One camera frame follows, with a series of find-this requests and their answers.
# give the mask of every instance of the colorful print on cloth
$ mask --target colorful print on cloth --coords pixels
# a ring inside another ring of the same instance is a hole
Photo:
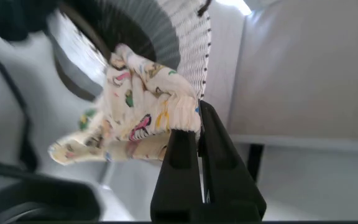
[[[103,92],[81,117],[80,130],[50,146],[53,160],[63,165],[162,160],[170,130],[193,131],[199,136],[198,99],[176,71],[120,44],[105,72]]]

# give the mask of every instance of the laundry basket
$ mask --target laundry basket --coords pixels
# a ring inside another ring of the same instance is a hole
[[[93,100],[102,91],[104,69],[119,43],[178,70],[204,96],[210,18],[201,0],[66,0],[49,22],[62,82]]]

